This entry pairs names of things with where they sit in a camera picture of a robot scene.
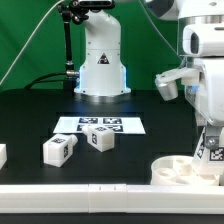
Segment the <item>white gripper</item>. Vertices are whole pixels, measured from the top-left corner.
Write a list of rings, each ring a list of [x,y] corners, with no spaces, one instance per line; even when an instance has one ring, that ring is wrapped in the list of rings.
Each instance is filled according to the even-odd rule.
[[[217,149],[224,126],[224,58],[193,58],[185,67],[158,74],[155,84],[165,101],[178,96],[176,81],[186,100],[211,125],[205,127],[205,147]]]

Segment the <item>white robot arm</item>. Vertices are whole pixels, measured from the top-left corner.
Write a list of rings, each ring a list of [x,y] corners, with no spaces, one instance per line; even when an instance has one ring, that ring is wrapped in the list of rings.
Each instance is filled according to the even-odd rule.
[[[155,78],[164,100],[178,96],[176,81],[185,86],[185,98],[205,127],[206,147],[221,145],[224,129],[224,0],[144,0],[152,14],[178,22],[179,68]],[[97,102],[130,92],[120,63],[119,22],[105,11],[114,0],[77,0],[74,15],[85,24],[86,59],[74,92]]]

